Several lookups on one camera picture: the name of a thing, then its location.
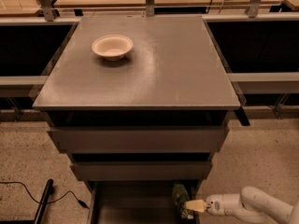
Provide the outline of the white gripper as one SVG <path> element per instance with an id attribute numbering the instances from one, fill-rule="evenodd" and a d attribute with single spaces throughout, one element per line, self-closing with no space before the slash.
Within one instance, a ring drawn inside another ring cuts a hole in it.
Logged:
<path id="1" fill-rule="evenodd" d="M 242 207 L 239 194 L 213 194 L 206 200 L 191 200 L 185 203 L 185 208 L 195 212 L 207 212 L 213 216 L 233 216 Z"/>

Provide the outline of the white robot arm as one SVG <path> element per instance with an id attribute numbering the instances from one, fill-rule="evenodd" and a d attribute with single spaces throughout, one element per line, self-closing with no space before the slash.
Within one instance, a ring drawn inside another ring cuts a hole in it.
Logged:
<path id="1" fill-rule="evenodd" d="M 237 194 L 213 194 L 205 200 L 187 201 L 184 207 L 250 224 L 263 224 L 268 217 L 277 224 L 299 224 L 299 203 L 290 205 L 254 187 L 244 187 Z"/>

